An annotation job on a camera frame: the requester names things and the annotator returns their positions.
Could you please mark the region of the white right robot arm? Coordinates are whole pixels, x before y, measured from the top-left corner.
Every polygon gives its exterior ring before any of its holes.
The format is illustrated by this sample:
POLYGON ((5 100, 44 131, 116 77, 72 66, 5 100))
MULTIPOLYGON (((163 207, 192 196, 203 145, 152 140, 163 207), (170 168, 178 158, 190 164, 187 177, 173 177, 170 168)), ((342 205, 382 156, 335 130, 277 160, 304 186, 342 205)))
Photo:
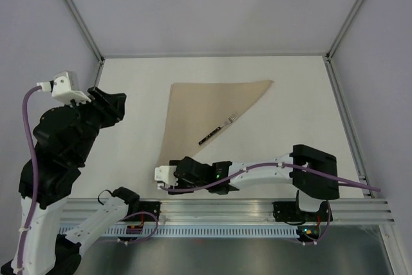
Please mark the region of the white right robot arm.
POLYGON ((289 225, 330 220, 328 202, 340 197, 336 157, 304 144, 266 162, 203 164, 186 156, 164 169, 165 180, 159 185, 169 194, 206 190, 225 195, 255 185, 292 185, 295 200, 273 204, 275 221, 289 225))

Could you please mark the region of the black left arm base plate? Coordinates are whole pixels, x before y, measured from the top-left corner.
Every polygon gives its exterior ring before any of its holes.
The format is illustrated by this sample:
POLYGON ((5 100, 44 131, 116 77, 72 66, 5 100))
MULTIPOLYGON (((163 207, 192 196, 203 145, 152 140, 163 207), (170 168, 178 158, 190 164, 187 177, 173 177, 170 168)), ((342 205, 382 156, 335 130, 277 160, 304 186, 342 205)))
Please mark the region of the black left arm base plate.
POLYGON ((159 201, 140 201, 136 205, 131 206, 128 210, 127 222, 154 222, 154 218, 149 215, 151 213, 159 218, 161 202, 159 201))

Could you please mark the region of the silver fork black handle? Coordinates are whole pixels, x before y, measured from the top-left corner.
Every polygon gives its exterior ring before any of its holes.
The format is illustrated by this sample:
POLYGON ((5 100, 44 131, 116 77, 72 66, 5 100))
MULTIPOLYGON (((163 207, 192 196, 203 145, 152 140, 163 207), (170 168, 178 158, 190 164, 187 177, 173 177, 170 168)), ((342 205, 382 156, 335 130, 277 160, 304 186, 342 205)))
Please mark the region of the silver fork black handle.
POLYGON ((238 117, 238 114, 235 112, 233 113, 228 119, 224 121, 221 125, 216 127, 214 130, 212 130, 206 137, 201 139, 198 142, 199 146, 202 146, 204 143, 206 143, 208 140, 210 140, 215 134, 217 134, 219 131, 221 131, 224 127, 231 125, 238 117))

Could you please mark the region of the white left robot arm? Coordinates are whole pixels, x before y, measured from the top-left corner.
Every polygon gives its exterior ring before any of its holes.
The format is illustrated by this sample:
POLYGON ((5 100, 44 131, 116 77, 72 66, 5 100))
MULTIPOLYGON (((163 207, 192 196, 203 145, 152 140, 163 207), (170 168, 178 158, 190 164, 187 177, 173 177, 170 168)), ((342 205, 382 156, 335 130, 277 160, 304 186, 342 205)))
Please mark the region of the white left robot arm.
POLYGON ((126 95, 98 88, 68 91, 62 106, 49 109, 31 128, 24 120, 30 160, 19 182, 22 222, 13 260, 2 274, 73 274, 85 252, 114 223, 140 215, 140 197, 125 187, 78 227, 59 232, 64 206, 102 129, 125 115, 126 95))

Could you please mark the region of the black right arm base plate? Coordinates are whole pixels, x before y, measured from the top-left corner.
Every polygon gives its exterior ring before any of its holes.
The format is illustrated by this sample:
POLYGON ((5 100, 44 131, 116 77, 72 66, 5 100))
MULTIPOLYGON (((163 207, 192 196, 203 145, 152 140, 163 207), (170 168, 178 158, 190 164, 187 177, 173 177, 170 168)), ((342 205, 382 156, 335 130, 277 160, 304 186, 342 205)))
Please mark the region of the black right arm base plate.
POLYGON ((273 202, 273 217, 276 222, 287 223, 292 225, 304 224, 304 223, 316 223, 333 221, 332 212, 329 211, 328 203, 323 201, 320 204, 320 208, 317 212, 311 213, 302 211, 298 208, 297 202, 285 201, 285 202, 273 202))

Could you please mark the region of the beige cloth napkin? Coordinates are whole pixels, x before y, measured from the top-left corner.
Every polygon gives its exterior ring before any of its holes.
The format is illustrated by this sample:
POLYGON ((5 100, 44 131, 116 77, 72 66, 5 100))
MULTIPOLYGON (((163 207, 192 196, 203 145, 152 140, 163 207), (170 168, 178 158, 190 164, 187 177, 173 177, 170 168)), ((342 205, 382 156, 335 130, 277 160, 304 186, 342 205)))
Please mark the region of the beige cloth napkin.
POLYGON ((274 85, 272 80, 254 82, 175 82, 170 85, 160 149, 154 168, 170 159, 197 155, 229 127, 224 127, 202 146, 198 142, 233 113, 237 119, 252 108, 274 85))

